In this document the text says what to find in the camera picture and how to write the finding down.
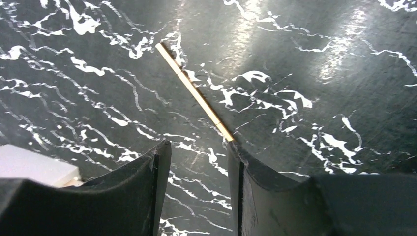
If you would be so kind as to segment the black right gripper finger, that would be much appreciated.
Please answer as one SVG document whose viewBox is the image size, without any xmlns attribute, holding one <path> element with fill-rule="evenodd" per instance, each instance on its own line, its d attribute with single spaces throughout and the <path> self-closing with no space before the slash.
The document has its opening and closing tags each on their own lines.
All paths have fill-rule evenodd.
<svg viewBox="0 0 417 236">
<path fill-rule="evenodd" d="M 237 236 L 414 236 L 417 176 L 314 175 L 303 182 L 228 143 L 228 175 Z"/>
</svg>

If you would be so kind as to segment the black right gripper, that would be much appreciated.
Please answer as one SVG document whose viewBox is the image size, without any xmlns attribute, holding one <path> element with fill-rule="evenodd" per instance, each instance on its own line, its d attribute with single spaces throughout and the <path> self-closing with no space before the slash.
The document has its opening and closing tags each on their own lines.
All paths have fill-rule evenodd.
<svg viewBox="0 0 417 236">
<path fill-rule="evenodd" d="M 77 166 L 3 145 L 0 233 L 156 236 L 171 156 L 171 143 L 164 140 L 141 157 L 82 185 Z"/>
</svg>

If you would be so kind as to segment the thin gold stick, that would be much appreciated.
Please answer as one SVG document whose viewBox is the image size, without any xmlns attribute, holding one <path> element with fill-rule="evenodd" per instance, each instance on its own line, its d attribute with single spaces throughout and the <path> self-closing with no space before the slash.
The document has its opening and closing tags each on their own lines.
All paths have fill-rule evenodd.
<svg viewBox="0 0 417 236">
<path fill-rule="evenodd" d="M 213 124 L 216 126 L 216 128 L 225 137 L 225 139 L 228 142 L 235 140 L 232 134 L 229 132 L 229 130 L 226 128 L 223 122 L 220 120 L 216 112 L 213 110 L 213 108 L 209 105 L 209 103 L 202 96 L 202 94 L 198 91 L 198 89 L 193 85 L 188 75 L 180 68 L 180 66 L 177 64 L 175 59 L 171 56 L 170 52 L 167 50 L 165 45 L 163 43 L 158 43 L 156 44 L 155 47 L 158 50 L 158 52 L 161 54 L 161 56 L 164 58 L 164 60 L 168 63 L 168 65 L 172 68 L 172 70 L 177 75 L 177 77 L 182 81 L 182 83 L 187 88 L 187 90 L 195 98 L 195 100 L 200 105 L 200 107 L 205 111 L 205 113 L 213 122 Z"/>
</svg>

